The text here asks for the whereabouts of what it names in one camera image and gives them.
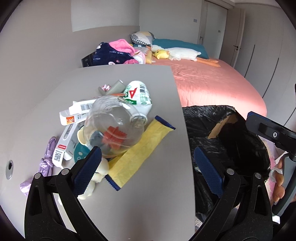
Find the person's right hand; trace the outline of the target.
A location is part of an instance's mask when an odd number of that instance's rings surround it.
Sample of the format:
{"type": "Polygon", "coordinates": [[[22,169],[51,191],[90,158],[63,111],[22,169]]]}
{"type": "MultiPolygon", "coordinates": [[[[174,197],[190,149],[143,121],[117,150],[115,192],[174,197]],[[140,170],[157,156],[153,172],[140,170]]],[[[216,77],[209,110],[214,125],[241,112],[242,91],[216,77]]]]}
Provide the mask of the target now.
{"type": "Polygon", "coordinates": [[[280,159],[276,166],[271,170],[271,177],[274,179],[274,189],[270,204],[273,205],[274,202],[278,202],[281,198],[283,198],[285,194],[285,188],[282,186],[284,182],[284,176],[281,173],[278,173],[276,169],[283,168],[283,159],[280,159]]]}

